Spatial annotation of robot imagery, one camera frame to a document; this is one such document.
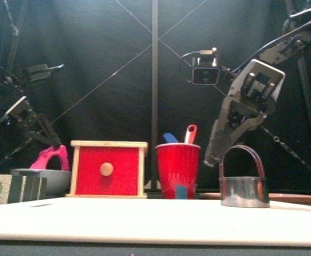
red wooden box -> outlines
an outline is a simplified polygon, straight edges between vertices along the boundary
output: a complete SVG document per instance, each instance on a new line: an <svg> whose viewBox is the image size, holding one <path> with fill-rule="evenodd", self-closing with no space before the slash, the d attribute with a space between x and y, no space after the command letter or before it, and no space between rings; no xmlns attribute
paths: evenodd
<svg viewBox="0 0 311 256"><path fill-rule="evenodd" d="M144 197L145 142L72 141L68 196Z"/></svg>

red plastic cup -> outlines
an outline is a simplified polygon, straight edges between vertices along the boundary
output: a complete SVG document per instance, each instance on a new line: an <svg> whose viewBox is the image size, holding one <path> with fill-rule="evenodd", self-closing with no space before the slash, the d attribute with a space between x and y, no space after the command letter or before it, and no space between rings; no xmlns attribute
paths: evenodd
<svg viewBox="0 0 311 256"><path fill-rule="evenodd" d="M193 199L200 147L188 143L156 146L163 198Z"/></svg>

white table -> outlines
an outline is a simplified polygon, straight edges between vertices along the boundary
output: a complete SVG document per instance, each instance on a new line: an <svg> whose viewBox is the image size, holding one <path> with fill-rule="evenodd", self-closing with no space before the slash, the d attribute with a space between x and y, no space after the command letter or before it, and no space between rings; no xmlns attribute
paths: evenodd
<svg viewBox="0 0 311 256"><path fill-rule="evenodd" d="M219 200L104 198L0 205L0 249L26 255L36 246L40 255L65 249L90 255L88 248L92 255L232 255L233 250L311 255L311 206L271 201L269 208L233 208Z"/></svg>

black wall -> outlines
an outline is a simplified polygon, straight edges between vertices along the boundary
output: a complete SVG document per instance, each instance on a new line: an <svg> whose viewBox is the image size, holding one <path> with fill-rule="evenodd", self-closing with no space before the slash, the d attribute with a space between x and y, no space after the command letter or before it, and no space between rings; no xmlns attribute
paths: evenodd
<svg viewBox="0 0 311 256"><path fill-rule="evenodd" d="M303 1L292 3L300 8ZM8 4L16 23L22 1L10 0ZM29 0L12 67L18 73L25 67L42 63L64 64L50 79L25 85L34 110L45 113L52 121L69 156L70 140L148 142L145 181L153 171L153 59L157 60L157 143L163 143L164 132L183 140L185 127L196 124L203 160L223 100L220 92L227 92L228 82L220 81L216 87L191 86L180 77L179 57L216 47L220 63L233 69L280 36L287 18L284 1L159 0L156 7L157 23L153 24L151 0ZM6 67L16 40L6 17L0 1L2 67ZM159 35L155 55L153 29ZM311 52L306 63L311 88ZM287 79L276 110L263 126L311 165L311 127L296 65L284 71ZM0 160L21 142L21 132L13 122L0 124ZM261 129L249 134L247 144L260 154L272 190L311 190L311 172ZM4 162L0 173L14 167L28 168L42 148L37 142L29 144ZM229 169L235 173L247 168L245 163L243 168L232 165ZM200 164L197 187L217 188L216 168Z"/></svg>

metal pot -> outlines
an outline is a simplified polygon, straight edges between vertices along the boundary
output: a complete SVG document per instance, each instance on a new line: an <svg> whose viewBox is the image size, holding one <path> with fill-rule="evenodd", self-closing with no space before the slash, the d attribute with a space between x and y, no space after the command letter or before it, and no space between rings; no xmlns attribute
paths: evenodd
<svg viewBox="0 0 311 256"><path fill-rule="evenodd" d="M231 149L243 149L252 156L259 177L224 177L224 156ZM233 207L269 207L264 170L256 152L244 145L235 145L227 150L219 164L220 203Z"/></svg>

